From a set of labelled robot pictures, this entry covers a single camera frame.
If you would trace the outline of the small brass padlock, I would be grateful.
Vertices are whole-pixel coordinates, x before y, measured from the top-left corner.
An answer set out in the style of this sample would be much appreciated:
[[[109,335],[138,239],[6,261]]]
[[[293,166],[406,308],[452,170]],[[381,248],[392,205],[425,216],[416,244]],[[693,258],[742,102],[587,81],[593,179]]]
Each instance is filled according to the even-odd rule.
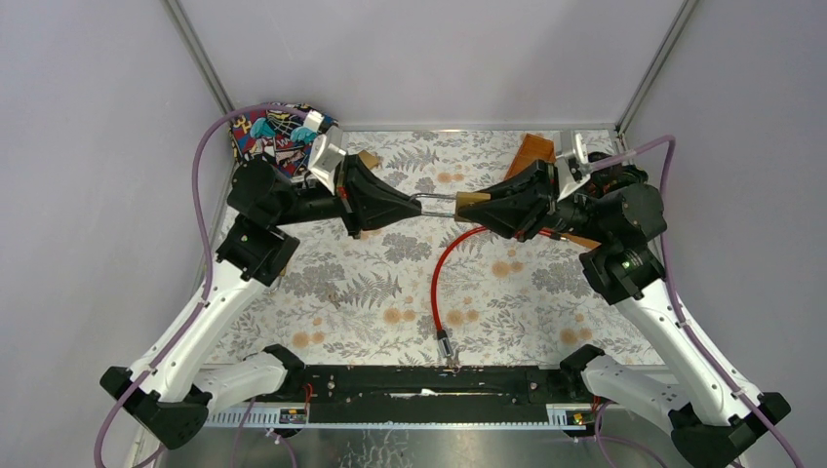
[[[410,201],[420,203],[420,214],[426,217],[450,218],[457,222],[465,222],[465,219],[458,214],[464,207],[488,202],[492,196],[483,192],[455,192],[454,194],[424,193],[419,192],[409,197]],[[445,210],[428,209],[424,200],[437,201],[448,206]]]

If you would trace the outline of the small metal key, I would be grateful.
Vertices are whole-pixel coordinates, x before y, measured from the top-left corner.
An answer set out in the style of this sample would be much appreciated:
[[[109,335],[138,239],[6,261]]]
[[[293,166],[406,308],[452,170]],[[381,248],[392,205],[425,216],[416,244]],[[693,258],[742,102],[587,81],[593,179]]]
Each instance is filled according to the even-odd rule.
[[[335,309],[339,310],[341,307],[340,297],[336,289],[328,289],[325,293],[325,298],[328,303]]]

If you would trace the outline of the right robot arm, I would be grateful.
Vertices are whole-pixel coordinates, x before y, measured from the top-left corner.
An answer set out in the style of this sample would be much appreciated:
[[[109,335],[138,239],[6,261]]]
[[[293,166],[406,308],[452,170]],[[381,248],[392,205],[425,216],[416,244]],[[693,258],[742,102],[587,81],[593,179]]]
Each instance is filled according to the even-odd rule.
[[[543,161],[489,188],[459,196],[459,218],[506,239],[549,230],[591,240],[580,256],[596,295],[653,346],[676,378],[669,387],[585,345],[561,363],[569,400],[590,395],[632,410],[663,430],[694,467],[726,467],[789,412],[786,399],[746,378],[694,321],[650,242],[667,228],[660,191],[613,158],[560,169]]]

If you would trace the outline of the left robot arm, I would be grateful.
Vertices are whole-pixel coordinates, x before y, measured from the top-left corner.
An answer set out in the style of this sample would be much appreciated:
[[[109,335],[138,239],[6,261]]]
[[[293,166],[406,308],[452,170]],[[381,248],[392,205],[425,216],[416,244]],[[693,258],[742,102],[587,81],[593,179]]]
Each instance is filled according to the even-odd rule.
[[[166,449],[186,445],[214,413],[264,395],[288,401],[301,391],[301,360],[280,345],[222,370],[204,370],[228,328],[297,250],[287,225],[338,218],[358,236],[422,210],[415,197],[377,178],[356,155],[309,184],[263,161],[243,163],[227,202],[237,215],[224,241],[210,249],[201,289],[148,352],[128,367],[108,369],[100,380]]]

